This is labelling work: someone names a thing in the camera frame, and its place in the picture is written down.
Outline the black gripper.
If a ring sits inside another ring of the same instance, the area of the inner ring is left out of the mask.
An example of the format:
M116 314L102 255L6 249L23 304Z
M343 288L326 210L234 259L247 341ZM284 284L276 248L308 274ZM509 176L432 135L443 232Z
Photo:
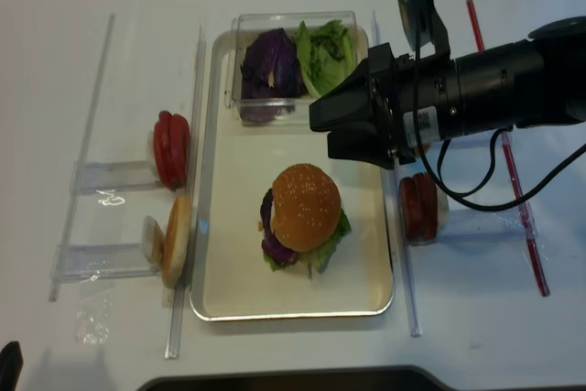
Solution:
M309 127L326 131L328 157L392 169L415 161L400 107L396 60L388 43L369 48L351 75L309 106Z

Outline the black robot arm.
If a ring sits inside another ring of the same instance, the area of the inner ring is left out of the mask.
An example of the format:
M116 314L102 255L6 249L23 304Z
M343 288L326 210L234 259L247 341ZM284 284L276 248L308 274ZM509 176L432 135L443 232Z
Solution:
M394 57L368 50L354 72L309 107L328 155L391 169L418 144L507 128L585 120L585 19L573 17L527 39L456 60Z

